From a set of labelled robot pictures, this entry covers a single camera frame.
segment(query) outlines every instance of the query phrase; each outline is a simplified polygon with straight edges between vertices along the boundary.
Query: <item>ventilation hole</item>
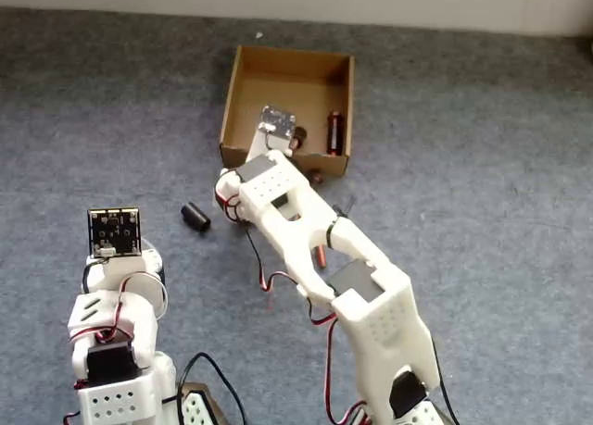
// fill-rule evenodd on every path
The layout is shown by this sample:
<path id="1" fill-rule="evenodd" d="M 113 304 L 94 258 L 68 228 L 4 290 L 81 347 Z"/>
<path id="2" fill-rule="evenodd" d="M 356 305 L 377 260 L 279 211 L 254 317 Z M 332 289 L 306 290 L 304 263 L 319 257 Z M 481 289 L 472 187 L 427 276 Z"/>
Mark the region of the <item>ventilation hole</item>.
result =
<path id="1" fill-rule="evenodd" d="M 89 303 L 87 303 L 86 306 L 84 307 L 84 309 L 88 309 L 89 307 L 93 307 L 94 305 L 96 305 L 100 301 L 101 301 L 100 298 L 96 298 L 95 300 L 92 300 Z"/>
<path id="2" fill-rule="evenodd" d="M 96 309 L 93 309 L 93 310 L 92 310 L 91 312 L 89 312 L 89 313 L 88 313 L 86 316 L 84 316 L 84 317 L 81 319 L 81 321 L 88 320 L 89 318 L 91 318 L 91 317 L 92 317 L 94 314 L 96 314 L 96 313 L 97 313 L 97 310 L 96 310 Z"/>

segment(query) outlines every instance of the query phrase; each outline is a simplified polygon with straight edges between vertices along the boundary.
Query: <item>gray carpet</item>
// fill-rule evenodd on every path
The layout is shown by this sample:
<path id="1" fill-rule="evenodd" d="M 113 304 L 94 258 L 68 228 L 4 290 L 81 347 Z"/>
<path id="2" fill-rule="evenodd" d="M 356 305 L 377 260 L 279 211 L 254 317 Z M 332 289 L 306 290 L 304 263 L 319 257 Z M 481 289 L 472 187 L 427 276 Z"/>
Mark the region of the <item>gray carpet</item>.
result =
<path id="1" fill-rule="evenodd" d="M 286 284 L 270 305 L 245 237 L 209 206 L 238 44 L 356 56 L 353 159 L 322 193 L 338 204 L 356 194 L 352 218 L 411 275 L 461 423 L 589 423 L 585 44 L 31 11 L 0 13 L 2 423 L 59 423 L 77 409 L 66 323 L 87 251 L 85 210 L 117 205 L 142 209 L 143 234 L 166 260 L 171 306 L 159 348 L 178 367 L 195 351 L 214 355 L 255 424 L 327 423 L 324 331 Z M 180 221 L 188 199 L 213 218 L 205 236 Z M 256 240 L 268 270 L 279 267 Z M 192 378 L 211 383 L 238 423 L 211 369 Z M 354 400 L 339 333 L 334 409 Z"/>

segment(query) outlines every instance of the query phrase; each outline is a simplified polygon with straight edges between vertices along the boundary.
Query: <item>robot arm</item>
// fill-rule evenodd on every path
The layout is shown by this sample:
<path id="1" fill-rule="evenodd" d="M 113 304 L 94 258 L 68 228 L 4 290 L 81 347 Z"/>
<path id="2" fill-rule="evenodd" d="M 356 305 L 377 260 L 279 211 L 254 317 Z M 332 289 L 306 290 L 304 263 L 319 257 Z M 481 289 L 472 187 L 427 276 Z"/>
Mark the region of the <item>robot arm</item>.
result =
<path id="1" fill-rule="evenodd" d="M 423 415 L 442 423 L 424 400 L 439 375 L 410 277 L 351 220 L 339 217 L 280 150 L 225 171 L 215 191 L 225 210 L 232 201 L 237 217 L 264 234 L 301 294 L 336 313 L 354 351 L 358 391 L 372 422 L 405 423 L 413 414 L 420 424 Z M 320 244 L 354 261 L 324 281 L 310 254 Z"/>
<path id="2" fill-rule="evenodd" d="M 156 351 L 162 260 L 142 250 L 137 208 L 89 211 L 91 255 L 68 329 L 84 425 L 179 425 L 175 367 Z"/>

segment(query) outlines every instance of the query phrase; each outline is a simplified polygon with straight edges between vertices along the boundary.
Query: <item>white robotic arm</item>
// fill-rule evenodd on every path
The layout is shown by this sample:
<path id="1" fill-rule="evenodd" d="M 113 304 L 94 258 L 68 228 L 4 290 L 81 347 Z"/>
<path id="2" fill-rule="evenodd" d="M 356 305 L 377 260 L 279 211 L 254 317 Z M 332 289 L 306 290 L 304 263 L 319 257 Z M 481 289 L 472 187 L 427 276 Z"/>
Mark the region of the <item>white robotic arm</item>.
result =
<path id="1" fill-rule="evenodd" d="M 358 391 L 372 423 L 407 423 L 410 414 L 414 422 L 442 423 L 425 400 L 439 375 L 410 277 L 351 220 L 339 217 L 280 150 L 225 170 L 215 191 L 226 211 L 232 207 L 264 234 L 301 294 L 336 313 L 354 351 Z M 354 258 L 328 281 L 311 260 L 311 249 L 321 244 Z"/>

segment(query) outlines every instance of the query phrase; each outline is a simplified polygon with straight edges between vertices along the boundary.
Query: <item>small metal object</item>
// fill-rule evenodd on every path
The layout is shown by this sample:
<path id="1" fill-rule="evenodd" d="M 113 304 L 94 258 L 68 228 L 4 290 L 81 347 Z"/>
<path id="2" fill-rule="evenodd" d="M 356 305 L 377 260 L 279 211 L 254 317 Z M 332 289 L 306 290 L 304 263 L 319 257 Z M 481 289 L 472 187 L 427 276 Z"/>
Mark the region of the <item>small metal object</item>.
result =
<path id="1" fill-rule="evenodd" d="M 304 127 L 296 126 L 295 132 L 293 133 L 293 137 L 290 140 L 290 144 L 288 148 L 293 152 L 300 149 L 303 146 L 303 143 L 307 139 L 307 130 Z"/>
<path id="2" fill-rule="evenodd" d="M 344 117 L 340 112 L 333 111 L 327 117 L 327 153 L 331 156 L 340 156 L 343 147 Z"/>
<path id="3" fill-rule="evenodd" d="M 325 257 L 325 247 L 322 244 L 315 247 L 315 257 L 317 258 L 317 265 L 321 269 L 325 269 L 327 267 L 327 259 Z"/>
<path id="4" fill-rule="evenodd" d="M 307 172 L 307 180 L 311 185 L 319 185 L 323 184 L 324 178 L 323 174 L 319 169 L 312 169 Z"/>
<path id="5" fill-rule="evenodd" d="M 205 232 L 210 229 L 210 219 L 191 201 L 182 207 L 183 221 L 196 231 Z"/>

